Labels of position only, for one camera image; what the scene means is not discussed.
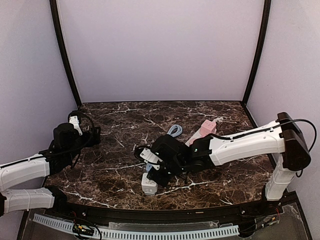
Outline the blue power strip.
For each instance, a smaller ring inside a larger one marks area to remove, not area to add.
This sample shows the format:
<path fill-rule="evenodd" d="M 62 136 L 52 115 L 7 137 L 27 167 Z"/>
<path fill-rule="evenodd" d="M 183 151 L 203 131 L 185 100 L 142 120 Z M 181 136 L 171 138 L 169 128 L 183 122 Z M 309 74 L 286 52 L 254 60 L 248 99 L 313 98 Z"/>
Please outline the blue power strip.
<path fill-rule="evenodd" d="M 146 172 L 148 173 L 152 168 L 153 168 L 153 165 L 150 164 L 150 163 L 147 163 L 147 164 L 146 164 L 146 167 L 145 167 L 145 170 L 146 170 Z"/>

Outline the white cube socket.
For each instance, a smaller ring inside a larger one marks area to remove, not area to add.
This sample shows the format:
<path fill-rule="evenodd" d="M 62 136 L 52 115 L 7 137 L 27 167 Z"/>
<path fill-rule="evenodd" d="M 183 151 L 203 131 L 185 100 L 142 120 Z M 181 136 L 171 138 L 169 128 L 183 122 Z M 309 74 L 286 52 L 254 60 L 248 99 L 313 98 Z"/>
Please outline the white cube socket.
<path fill-rule="evenodd" d="M 141 188 L 146 196 L 155 196 L 158 191 L 158 184 L 147 178 L 148 173 L 145 172 L 141 179 Z"/>

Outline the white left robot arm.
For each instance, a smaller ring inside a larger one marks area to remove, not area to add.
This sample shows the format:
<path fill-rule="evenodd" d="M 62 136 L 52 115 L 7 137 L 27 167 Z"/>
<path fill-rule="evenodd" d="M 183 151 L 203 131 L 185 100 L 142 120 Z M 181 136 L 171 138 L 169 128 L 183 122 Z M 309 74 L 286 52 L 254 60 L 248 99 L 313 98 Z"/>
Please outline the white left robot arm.
<path fill-rule="evenodd" d="M 101 142 L 101 128 L 91 126 L 87 131 L 77 124 L 61 123 L 53 130 L 49 148 L 25 159 L 0 167 L 0 214 L 31 209 L 52 209 L 64 205 L 67 196 L 55 186 L 37 189 L 14 189 L 15 186 L 37 178 L 74 168 L 81 151 Z"/>

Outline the pink cube socket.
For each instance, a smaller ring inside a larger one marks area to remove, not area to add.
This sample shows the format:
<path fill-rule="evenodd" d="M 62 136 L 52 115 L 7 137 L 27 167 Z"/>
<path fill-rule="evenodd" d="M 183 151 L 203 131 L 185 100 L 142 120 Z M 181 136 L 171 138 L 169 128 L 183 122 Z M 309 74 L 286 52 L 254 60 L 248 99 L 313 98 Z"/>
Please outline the pink cube socket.
<path fill-rule="evenodd" d="M 199 134 L 201 136 L 207 136 L 208 134 L 217 133 L 217 124 L 215 121 L 206 119 L 200 126 Z"/>

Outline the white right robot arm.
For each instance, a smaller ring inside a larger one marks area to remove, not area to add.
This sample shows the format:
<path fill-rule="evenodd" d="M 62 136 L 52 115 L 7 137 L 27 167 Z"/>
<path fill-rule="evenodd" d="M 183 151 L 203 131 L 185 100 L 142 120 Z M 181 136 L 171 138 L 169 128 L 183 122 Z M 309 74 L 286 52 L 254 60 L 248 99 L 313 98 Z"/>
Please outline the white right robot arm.
<path fill-rule="evenodd" d="M 166 134 L 158 137 L 151 148 L 144 147 L 138 156 L 152 166 L 147 178 L 166 187 L 172 177 L 182 173 L 198 173 L 235 160 L 276 153 L 279 160 L 262 199 L 278 202 L 296 173 L 311 163 L 310 149 L 298 122 L 281 112 L 275 121 L 261 127 L 226 136 L 209 133 L 191 145 Z"/>

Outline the white multicolour power strip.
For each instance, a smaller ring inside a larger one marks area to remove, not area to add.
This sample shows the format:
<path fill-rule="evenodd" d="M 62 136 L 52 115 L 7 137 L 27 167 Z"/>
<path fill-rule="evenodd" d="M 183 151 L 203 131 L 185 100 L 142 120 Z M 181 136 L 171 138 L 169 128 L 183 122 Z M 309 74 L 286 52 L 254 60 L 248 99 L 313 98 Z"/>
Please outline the white multicolour power strip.
<path fill-rule="evenodd" d="M 200 135 L 200 128 L 185 142 L 187 146 L 190 146 L 195 140 L 203 138 L 205 136 Z"/>

